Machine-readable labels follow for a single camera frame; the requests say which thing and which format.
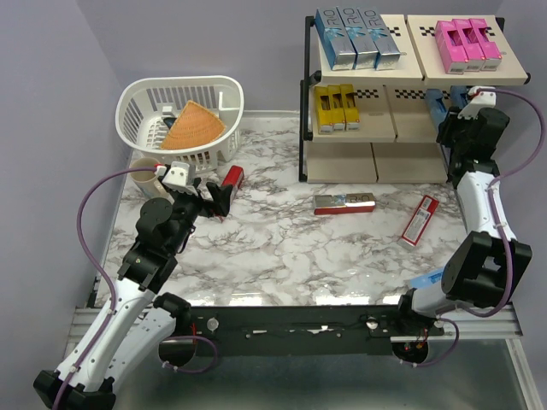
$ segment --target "orange woven item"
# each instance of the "orange woven item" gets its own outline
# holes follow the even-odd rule
[[[160,149],[188,149],[212,143],[226,129],[224,123],[197,102],[186,103]]]

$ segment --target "gray floor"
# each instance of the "gray floor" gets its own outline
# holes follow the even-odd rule
[[[438,343],[434,352],[446,347]],[[247,357],[225,358],[212,372],[189,376],[163,370],[157,357],[149,357],[124,383],[115,409],[519,410],[526,405],[505,342],[468,341],[446,361],[423,369],[365,355]]]

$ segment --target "plastic basket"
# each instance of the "plastic basket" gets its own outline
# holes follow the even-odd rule
[[[164,117],[177,117],[187,101],[213,111],[226,125],[224,133],[212,143],[192,149],[159,149],[168,134]],[[183,161],[196,165],[198,172],[218,167],[219,160],[230,161],[238,150],[238,125],[243,114],[241,85],[225,76],[166,77],[141,79],[121,94],[115,124],[120,138],[144,156],[170,164]]]

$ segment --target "marble table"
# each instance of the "marble table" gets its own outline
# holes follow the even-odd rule
[[[229,217],[200,218],[162,292],[194,306],[397,303],[409,279],[441,267],[465,238],[448,184],[302,184],[297,180],[298,119],[243,119],[243,146],[205,179],[220,182],[231,165],[245,171]],[[315,216],[312,196],[372,192],[371,214]],[[439,208],[419,246],[397,244],[424,194]],[[105,268],[115,277],[136,236],[144,197],[126,180]],[[108,299],[100,283],[96,305]]]

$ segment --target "shelf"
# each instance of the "shelf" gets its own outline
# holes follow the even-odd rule
[[[436,143],[373,143],[378,182],[444,183],[443,156]]]
[[[321,64],[321,84],[353,85],[421,85],[422,73],[416,58],[409,32],[404,23],[404,15],[382,15],[390,28],[395,44],[402,55],[395,70],[338,70],[333,71],[326,59],[325,51],[317,35],[319,59]]]
[[[398,143],[435,143],[437,130],[426,104],[425,87],[386,87]],[[443,91],[444,105],[451,104],[450,92]]]
[[[370,143],[304,145],[309,183],[370,184],[377,180]]]
[[[488,35],[495,41],[503,59],[497,71],[465,72],[463,75],[447,74],[444,71],[441,57],[435,41],[437,21],[452,19],[485,19],[491,29]],[[494,15],[409,15],[407,26],[418,56],[421,71],[424,73],[424,85],[428,87],[445,87],[447,85],[523,85],[527,75],[502,30],[496,23]]]
[[[395,141],[395,129],[384,87],[361,87],[354,88],[354,91],[361,129],[319,134],[315,115],[314,89],[310,89],[309,115],[314,132],[314,143],[392,143]]]

